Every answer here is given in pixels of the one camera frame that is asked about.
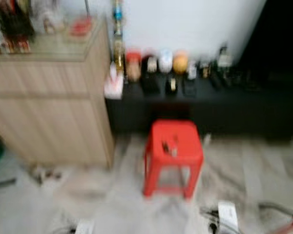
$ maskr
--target red plastic stool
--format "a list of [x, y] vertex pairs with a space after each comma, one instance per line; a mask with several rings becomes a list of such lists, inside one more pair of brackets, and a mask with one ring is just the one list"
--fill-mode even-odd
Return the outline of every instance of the red plastic stool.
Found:
[[[191, 198], [203, 164], [203, 150], [196, 126], [191, 121], [158, 120], [153, 123], [149, 135], [145, 158], [144, 195], [151, 196], [155, 190], [182, 192]], [[158, 188], [161, 169], [188, 166], [190, 176], [185, 188]]]

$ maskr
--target wooden cabinet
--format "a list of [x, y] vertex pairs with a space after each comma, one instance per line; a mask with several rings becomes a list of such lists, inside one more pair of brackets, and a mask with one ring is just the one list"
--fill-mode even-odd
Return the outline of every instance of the wooden cabinet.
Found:
[[111, 166], [114, 139], [103, 93], [110, 62], [105, 20], [92, 33], [89, 45], [77, 45], [84, 54], [77, 61], [0, 57], [0, 137], [25, 163]]

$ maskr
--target white wall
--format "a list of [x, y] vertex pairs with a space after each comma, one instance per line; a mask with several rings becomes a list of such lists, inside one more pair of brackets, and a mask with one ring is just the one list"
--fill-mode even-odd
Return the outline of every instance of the white wall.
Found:
[[[214, 56], [223, 42], [238, 59], [266, 0], [124, 0], [126, 47], [185, 49]], [[91, 13], [111, 16], [112, 0], [88, 0]], [[85, 12], [84, 0], [62, 0]]]

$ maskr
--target tiled floor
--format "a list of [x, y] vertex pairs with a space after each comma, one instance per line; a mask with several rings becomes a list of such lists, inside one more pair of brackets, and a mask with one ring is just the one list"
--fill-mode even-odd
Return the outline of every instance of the tiled floor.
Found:
[[199, 208], [224, 199], [236, 204], [245, 234], [265, 234], [289, 221], [259, 211], [259, 201], [293, 208], [293, 147], [289, 142], [215, 137], [204, 146], [205, 163], [195, 196], [141, 194], [141, 156], [146, 138], [118, 137], [111, 172], [62, 167], [60, 181], [41, 187], [19, 168], [15, 186], [0, 189], [0, 234], [47, 234], [80, 218], [92, 219], [95, 234], [207, 234]]

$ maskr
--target glass top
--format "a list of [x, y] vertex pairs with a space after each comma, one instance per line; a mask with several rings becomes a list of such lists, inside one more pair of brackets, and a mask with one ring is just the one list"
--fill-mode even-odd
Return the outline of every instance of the glass top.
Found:
[[69, 24], [56, 34], [37, 34], [29, 43], [29, 54], [0, 54], [0, 61], [83, 61], [103, 21], [103, 17], [93, 18], [92, 29], [83, 38], [70, 36]]

